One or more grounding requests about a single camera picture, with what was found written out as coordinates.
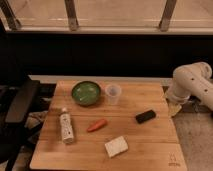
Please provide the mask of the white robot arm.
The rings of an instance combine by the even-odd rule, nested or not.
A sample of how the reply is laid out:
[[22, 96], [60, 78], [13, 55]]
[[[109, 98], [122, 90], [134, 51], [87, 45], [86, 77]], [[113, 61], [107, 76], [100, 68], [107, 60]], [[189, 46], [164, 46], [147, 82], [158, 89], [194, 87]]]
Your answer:
[[169, 116], [174, 117], [191, 95], [197, 97], [213, 111], [212, 68], [206, 62], [197, 62], [177, 67], [173, 71], [172, 84], [165, 92]]

